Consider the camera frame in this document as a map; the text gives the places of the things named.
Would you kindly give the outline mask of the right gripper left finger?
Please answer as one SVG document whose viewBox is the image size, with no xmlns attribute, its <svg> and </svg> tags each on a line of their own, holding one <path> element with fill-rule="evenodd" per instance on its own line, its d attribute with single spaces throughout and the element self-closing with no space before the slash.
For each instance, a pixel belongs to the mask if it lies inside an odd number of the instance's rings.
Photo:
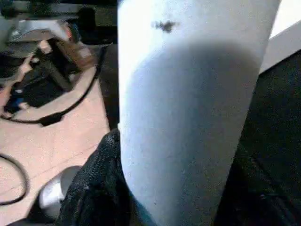
<svg viewBox="0 0 301 226">
<path fill-rule="evenodd" d="M 119 130 L 108 132 L 77 172 L 55 225 L 141 225 L 122 171 Z"/>
</svg>

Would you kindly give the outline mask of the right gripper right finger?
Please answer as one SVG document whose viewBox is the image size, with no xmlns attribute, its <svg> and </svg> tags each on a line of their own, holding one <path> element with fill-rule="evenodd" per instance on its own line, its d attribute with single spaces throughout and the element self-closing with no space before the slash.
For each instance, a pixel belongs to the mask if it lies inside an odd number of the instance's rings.
<svg viewBox="0 0 301 226">
<path fill-rule="evenodd" d="M 241 144 L 214 220 L 216 226 L 299 226 L 301 202 L 284 189 Z"/>
</svg>

